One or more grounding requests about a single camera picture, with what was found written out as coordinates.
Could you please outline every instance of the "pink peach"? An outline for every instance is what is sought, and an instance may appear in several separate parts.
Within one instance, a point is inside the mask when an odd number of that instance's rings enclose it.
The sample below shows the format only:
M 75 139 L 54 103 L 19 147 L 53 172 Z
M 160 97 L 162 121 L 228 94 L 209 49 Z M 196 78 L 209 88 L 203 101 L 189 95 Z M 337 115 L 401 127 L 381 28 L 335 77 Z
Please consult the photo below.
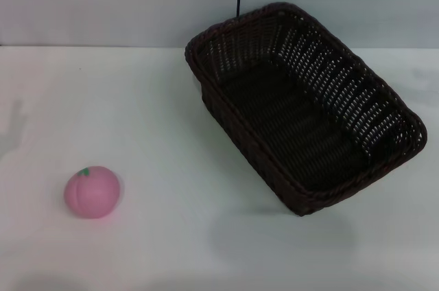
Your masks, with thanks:
M 101 218 L 109 214 L 120 196 L 116 175 L 106 167 L 87 167 L 72 176 L 64 190 L 64 200 L 76 215 Z

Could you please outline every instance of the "basket bottom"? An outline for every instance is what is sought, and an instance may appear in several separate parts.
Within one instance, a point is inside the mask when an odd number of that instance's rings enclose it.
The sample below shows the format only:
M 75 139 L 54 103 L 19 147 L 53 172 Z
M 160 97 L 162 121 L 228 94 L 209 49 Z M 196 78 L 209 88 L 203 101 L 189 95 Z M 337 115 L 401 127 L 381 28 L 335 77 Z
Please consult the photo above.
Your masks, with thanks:
M 366 169 L 366 155 L 284 69 L 260 64 L 222 90 L 305 189 L 327 191 Z

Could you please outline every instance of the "basket side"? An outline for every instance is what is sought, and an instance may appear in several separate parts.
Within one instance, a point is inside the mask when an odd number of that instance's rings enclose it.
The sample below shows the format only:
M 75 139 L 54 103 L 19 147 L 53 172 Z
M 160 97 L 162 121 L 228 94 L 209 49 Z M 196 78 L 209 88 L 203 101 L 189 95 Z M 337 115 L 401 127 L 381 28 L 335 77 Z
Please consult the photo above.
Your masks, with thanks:
M 290 180 L 274 166 L 272 159 L 261 150 L 255 138 L 248 133 L 246 127 L 237 119 L 230 118 L 229 107 L 218 97 L 212 95 L 209 86 L 202 87 L 202 100 L 207 110 L 224 129 L 249 164 L 265 181 L 278 198 L 298 216 L 305 216 L 320 209 L 298 193 L 290 184 Z

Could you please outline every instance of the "dark brown wicker basket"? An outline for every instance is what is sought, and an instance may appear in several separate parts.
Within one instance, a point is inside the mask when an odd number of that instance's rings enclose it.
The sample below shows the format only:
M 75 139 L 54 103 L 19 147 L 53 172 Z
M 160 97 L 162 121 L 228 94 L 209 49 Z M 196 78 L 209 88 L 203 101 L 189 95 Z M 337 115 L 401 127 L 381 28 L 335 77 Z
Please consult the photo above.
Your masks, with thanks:
M 300 216 L 352 196 L 427 142 L 401 98 L 292 4 L 214 25 L 185 56 L 212 116 Z

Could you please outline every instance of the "white table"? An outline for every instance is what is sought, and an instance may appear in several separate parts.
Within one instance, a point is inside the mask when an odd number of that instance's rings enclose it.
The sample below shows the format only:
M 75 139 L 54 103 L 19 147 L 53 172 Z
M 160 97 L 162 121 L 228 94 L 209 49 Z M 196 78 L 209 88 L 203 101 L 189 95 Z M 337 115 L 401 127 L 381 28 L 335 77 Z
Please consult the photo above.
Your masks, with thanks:
M 289 214 L 209 115 L 182 49 L 0 48 L 0 291 L 437 290 L 439 50 L 357 49 L 426 148 L 340 204 Z M 105 165 L 102 220 L 62 204 Z

